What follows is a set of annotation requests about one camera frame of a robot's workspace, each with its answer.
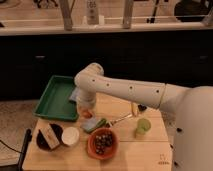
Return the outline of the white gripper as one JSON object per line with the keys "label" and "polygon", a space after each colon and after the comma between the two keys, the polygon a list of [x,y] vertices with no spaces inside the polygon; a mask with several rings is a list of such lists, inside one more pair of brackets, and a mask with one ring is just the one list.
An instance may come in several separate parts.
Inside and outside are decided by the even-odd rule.
{"label": "white gripper", "polygon": [[92,115],[95,114],[96,94],[80,92],[77,95],[77,111],[83,115],[84,111],[89,111]]}

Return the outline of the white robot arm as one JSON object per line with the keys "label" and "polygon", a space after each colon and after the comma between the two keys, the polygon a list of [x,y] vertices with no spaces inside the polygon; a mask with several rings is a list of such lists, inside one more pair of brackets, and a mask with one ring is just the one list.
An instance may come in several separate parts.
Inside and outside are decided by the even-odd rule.
{"label": "white robot arm", "polygon": [[91,108],[104,93],[176,116],[171,171],[213,171],[213,86],[109,78],[91,63],[76,74],[77,104]]}

